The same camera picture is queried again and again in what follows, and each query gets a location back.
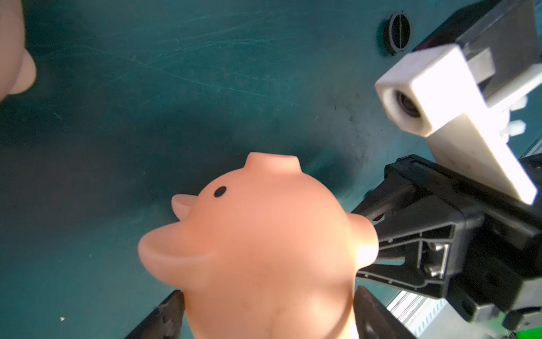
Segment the peach piggy bank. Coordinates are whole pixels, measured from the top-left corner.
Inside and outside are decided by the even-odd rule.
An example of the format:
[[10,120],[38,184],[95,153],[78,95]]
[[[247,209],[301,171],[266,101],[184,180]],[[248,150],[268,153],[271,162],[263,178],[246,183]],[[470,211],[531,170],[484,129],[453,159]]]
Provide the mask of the peach piggy bank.
[[144,235],[138,255],[183,292],[196,338],[358,337],[355,280],[377,232],[298,158],[251,153],[172,209],[176,223]]

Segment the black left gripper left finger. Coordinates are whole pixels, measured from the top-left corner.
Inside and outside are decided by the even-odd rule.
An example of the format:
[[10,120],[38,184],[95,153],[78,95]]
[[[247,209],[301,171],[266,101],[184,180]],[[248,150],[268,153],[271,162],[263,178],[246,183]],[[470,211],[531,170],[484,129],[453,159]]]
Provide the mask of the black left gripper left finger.
[[125,339],[179,339],[186,304],[183,292],[173,291]]

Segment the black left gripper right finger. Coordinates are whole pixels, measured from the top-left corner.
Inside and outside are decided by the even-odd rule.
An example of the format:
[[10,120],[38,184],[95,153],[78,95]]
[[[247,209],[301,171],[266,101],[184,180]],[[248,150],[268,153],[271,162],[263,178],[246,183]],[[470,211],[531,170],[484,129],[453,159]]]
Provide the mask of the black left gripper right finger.
[[416,339],[364,286],[354,293],[354,315],[360,339]]

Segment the pink piggy bank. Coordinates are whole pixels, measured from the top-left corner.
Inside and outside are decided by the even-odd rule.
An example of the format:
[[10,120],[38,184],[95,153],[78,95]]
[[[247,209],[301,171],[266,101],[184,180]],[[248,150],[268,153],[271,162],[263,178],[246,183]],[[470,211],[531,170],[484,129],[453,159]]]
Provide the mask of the pink piggy bank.
[[1,0],[1,100],[27,91],[37,77],[26,49],[25,20],[20,0]]

